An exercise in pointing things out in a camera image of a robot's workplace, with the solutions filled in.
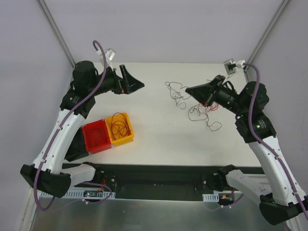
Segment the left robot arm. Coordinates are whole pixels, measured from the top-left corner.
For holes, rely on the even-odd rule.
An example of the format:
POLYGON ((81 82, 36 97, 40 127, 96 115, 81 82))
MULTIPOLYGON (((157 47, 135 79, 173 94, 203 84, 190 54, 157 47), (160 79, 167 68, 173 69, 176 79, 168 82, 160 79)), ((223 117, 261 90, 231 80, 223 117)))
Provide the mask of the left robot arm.
POLYGON ((84 162, 77 167, 63 169, 63 161, 85 152, 81 127, 95 105, 95 96, 107 93, 131 94, 144 87, 120 66, 122 76, 110 67, 101 74, 93 62, 78 62, 73 70, 73 81, 60 104, 56 124, 41 153, 30 165, 23 165, 20 174, 35 190, 53 197, 63 197, 70 187, 86 182, 91 187, 101 184, 100 168, 84 162))

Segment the aluminium frame post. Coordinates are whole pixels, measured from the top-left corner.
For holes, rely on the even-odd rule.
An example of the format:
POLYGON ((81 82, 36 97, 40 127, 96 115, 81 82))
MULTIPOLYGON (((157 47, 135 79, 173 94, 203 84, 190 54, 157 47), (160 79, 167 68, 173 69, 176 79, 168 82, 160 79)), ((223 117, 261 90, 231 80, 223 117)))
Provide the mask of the aluminium frame post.
POLYGON ((70 65, 74 68, 76 65, 75 59, 64 39, 64 37, 62 36, 62 33, 46 3, 45 0, 36 0, 40 10, 42 11, 45 20, 47 21, 55 39, 57 40, 61 50, 63 51, 66 59, 68 60, 68 62, 70 63, 70 65))
POLYGON ((284 12, 286 11, 287 7, 289 6, 289 4, 291 2, 292 2, 291 0, 282 0, 280 2, 278 8, 276 9, 274 15, 270 19, 268 25, 266 26, 264 32, 262 33, 260 39, 258 40, 256 46, 254 47, 254 49, 252 51, 252 53, 250 54, 249 58, 247 59, 247 61, 249 63, 253 63, 255 61, 255 59, 257 58, 257 56, 260 54, 260 52, 262 51, 263 47, 265 46, 267 40, 271 36, 271 33, 273 32, 274 28, 278 24, 280 18, 282 17, 282 15, 284 14, 284 12))

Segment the left aluminium frame post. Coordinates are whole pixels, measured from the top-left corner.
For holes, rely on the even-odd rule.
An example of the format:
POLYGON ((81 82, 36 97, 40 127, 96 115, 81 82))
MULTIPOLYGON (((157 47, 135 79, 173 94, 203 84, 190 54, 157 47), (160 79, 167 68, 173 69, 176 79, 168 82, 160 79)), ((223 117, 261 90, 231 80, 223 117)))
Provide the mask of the left aluminium frame post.
POLYGON ((63 51, 66 59, 68 60, 68 62, 70 63, 70 65, 74 68, 76 65, 75 59, 64 39, 64 37, 62 36, 62 33, 46 3, 45 0, 36 0, 40 10, 42 11, 45 20, 47 21, 55 39, 57 40, 61 50, 63 51))

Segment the black plastic bin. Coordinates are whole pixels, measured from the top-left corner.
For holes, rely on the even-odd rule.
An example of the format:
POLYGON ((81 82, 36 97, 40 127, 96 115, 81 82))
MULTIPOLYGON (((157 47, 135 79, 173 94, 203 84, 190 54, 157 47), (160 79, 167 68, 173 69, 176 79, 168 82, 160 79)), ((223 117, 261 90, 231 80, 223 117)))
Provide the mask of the black plastic bin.
POLYGON ((80 128, 76 132, 76 134, 75 134, 75 136, 74 136, 74 138, 73 138, 73 140, 72 140, 72 142, 71 142, 71 144, 70 144, 70 146, 69 146, 69 148, 66 152, 65 160, 72 162, 74 160, 84 158, 88 155, 89 155, 89 153, 86 149, 84 135, 83 135, 82 129, 80 128))

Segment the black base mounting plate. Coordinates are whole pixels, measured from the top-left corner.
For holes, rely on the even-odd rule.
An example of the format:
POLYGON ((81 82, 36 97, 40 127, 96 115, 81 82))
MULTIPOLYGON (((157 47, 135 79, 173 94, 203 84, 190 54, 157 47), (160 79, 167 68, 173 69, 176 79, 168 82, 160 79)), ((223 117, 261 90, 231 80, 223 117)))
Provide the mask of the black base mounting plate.
POLYGON ((215 192, 235 196, 242 193, 253 202, 254 190, 241 183, 227 183, 227 171, 233 165, 166 166, 92 164, 94 178, 73 183, 78 188, 103 188, 114 199, 157 201, 202 201, 205 194, 215 192))

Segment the right aluminium frame post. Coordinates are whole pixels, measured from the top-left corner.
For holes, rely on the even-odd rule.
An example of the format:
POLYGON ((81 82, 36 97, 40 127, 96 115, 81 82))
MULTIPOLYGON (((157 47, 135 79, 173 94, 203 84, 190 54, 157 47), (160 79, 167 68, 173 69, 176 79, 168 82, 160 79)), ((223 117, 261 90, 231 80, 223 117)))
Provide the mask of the right aluminium frame post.
POLYGON ((278 24, 280 18, 282 17, 282 15, 284 14, 284 12, 286 11, 287 7, 289 6, 289 4, 291 2, 292 2, 291 0, 282 0, 280 2, 278 8, 276 9, 274 15, 270 19, 268 25, 266 26, 264 32, 262 33, 260 39, 258 40, 256 46, 254 47, 254 49, 252 51, 252 53, 250 54, 249 58, 247 59, 247 61, 249 63, 253 63, 255 61, 255 59, 257 58, 257 56, 260 54, 260 52, 262 51, 263 47, 265 46, 267 40, 271 36, 271 33, 273 32, 274 28, 278 24))

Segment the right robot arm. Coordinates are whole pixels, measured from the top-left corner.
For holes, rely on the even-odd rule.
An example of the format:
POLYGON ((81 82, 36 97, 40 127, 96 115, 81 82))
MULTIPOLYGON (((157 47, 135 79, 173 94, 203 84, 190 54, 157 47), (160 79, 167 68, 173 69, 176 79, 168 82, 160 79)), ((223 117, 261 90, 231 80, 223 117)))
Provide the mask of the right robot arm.
POLYGON ((269 186, 262 186, 244 176, 233 165, 218 171, 217 186, 222 190, 230 187, 241 191, 255 202, 265 220, 277 225, 308 214, 308 195, 302 190, 281 152, 276 131, 263 113, 268 103, 267 90, 259 81, 248 82, 240 93, 229 81, 218 75, 212 81, 188 87, 187 94, 202 106, 210 107, 217 103, 235 114, 235 125, 244 142, 257 157, 268 179, 269 186))

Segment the yellow plastic bin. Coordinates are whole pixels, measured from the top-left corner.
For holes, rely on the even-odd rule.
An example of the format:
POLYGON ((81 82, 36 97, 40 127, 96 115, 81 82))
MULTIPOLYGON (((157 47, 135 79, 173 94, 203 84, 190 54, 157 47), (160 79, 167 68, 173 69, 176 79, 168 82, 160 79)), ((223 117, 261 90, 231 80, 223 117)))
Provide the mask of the yellow plastic bin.
POLYGON ((117 112, 105 119, 111 144, 120 146, 134 140, 134 132, 127 113, 117 112))

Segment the red plastic bin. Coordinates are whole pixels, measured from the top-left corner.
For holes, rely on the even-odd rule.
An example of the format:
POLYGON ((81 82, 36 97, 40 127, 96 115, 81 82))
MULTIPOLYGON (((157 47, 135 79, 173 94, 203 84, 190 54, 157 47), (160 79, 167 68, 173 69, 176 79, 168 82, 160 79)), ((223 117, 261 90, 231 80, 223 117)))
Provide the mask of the red plastic bin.
POLYGON ((88 153, 96 154, 111 149, 112 144, 105 120, 85 124, 81 129, 88 153))

